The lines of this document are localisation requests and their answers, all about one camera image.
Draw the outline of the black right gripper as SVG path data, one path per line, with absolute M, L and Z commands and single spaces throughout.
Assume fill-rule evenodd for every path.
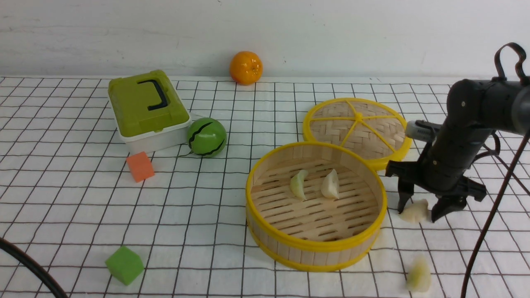
M 487 194 L 485 185 L 464 174 L 487 138 L 488 130 L 484 127 L 451 128 L 443 124 L 435 141 L 426 143 L 416 161 L 389 161 L 385 175 L 399 178 L 398 213 L 403 213 L 414 195 L 415 185 L 436 195 L 437 202 L 431 209 L 432 223 L 462 211 L 468 196 L 482 201 Z

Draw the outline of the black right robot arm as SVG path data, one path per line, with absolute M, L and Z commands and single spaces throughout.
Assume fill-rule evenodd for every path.
M 447 96 L 447 117 L 442 125 L 409 121 L 407 137 L 425 142 L 417 161 L 390 161 L 387 177 L 398 177 L 399 203 L 403 212 L 416 185 L 436 195 L 431 220 L 461 211 L 466 198 L 482 201 L 485 185 L 464 174 L 481 158 L 479 150 L 495 131 L 524 135 L 529 130 L 529 85 L 518 81 L 463 79 Z

